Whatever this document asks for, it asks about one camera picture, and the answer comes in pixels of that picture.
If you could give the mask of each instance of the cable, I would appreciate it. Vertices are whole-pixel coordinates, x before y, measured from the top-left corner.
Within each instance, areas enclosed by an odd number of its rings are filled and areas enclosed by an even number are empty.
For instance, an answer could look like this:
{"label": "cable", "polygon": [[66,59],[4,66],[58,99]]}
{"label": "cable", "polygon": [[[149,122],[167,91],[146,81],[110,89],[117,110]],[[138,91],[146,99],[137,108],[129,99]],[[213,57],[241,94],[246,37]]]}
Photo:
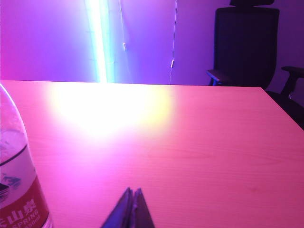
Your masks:
{"label": "cable", "polygon": [[177,21],[177,0],[175,0],[175,19],[174,19],[174,33],[173,33],[173,48],[172,48],[172,61],[171,61],[171,70],[170,70],[170,81],[169,81],[170,85],[171,85],[172,70],[173,70],[173,65],[174,65],[176,21]]}
{"label": "cable", "polygon": [[[121,24],[122,24],[122,36],[123,36],[122,46],[123,46],[123,50],[126,53],[127,45],[126,45],[125,34],[124,34],[125,26],[124,26],[124,14],[123,14],[123,9],[122,9],[122,0],[119,0],[119,11],[120,11],[120,21],[121,21]],[[127,71],[129,73],[129,77],[131,78],[131,83],[134,83],[133,77],[132,77],[131,71],[130,71],[129,58],[128,58],[127,53],[125,54],[125,57],[126,57]]]}

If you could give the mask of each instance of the wood grain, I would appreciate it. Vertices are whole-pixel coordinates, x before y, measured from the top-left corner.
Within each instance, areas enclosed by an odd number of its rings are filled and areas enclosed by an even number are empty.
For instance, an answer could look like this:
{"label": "wood grain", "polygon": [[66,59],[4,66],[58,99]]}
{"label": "wood grain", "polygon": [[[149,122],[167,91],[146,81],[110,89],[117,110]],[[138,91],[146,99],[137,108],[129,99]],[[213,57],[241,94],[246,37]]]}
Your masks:
{"label": "wood grain", "polygon": [[304,225],[304,132],[261,88],[2,83],[57,228],[100,227],[129,186],[158,228]]}

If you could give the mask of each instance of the wall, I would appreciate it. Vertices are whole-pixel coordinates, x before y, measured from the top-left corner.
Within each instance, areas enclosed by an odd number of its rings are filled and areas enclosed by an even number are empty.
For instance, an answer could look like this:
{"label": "wall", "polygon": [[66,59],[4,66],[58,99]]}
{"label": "wall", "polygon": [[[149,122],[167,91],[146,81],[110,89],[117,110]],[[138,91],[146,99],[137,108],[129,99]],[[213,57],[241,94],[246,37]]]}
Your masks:
{"label": "wall", "polygon": [[1,0],[1,79],[95,81],[82,0]]}
{"label": "wall", "polygon": [[[178,0],[175,65],[170,79],[175,0],[122,0],[127,51],[121,49],[118,1],[110,2],[114,82],[206,85],[213,67],[216,8],[229,0]],[[277,70],[269,90],[280,92],[286,65],[304,67],[304,4],[276,0],[281,11]],[[83,0],[1,0],[1,78],[96,81]],[[304,105],[304,79],[293,99]]]}

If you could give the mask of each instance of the black office chair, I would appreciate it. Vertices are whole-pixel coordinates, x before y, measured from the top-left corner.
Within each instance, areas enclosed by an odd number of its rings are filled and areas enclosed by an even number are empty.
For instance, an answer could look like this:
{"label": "black office chair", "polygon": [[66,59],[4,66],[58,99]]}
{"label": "black office chair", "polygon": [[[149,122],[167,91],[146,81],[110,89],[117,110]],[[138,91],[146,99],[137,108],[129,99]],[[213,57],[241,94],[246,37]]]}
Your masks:
{"label": "black office chair", "polygon": [[[266,89],[275,73],[279,10],[255,7],[274,0],[231,0],[235,7],[216,11],[213,86],[256,86]],[[304,108],[289,99],[304,69],[283,67],[290,77],[281,94],[268,94],[304,129]]]}

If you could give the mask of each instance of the black object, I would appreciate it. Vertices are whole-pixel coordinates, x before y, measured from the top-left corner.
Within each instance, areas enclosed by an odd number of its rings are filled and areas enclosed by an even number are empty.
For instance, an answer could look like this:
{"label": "black object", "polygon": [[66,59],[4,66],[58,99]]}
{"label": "black object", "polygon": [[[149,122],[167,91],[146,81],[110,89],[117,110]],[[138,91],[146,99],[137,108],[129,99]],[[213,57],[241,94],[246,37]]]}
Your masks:
{"label": "black object", "polygon": [[10,193],[10,187],[0,183],[0,203],[6,200],[9,193]]}
{"label": "black object", "polygon": [[101,228],[155,228],[142,190],[127,188]]}
{"label": "black object", "polygon": [[275,0],[231,0],[230,5],[236,7],[251,7],[271,5]]}
{"label": "black object", "polygon": [[[269,86],[276,67],[279,10],[254,7],[274,0],[231,0],[216,10],[214,68],[208,70],[213,86]],[[288,98],[303,69],[283,67],[290,77],[281,94],[268,94],[304,129],[304,108]]]}

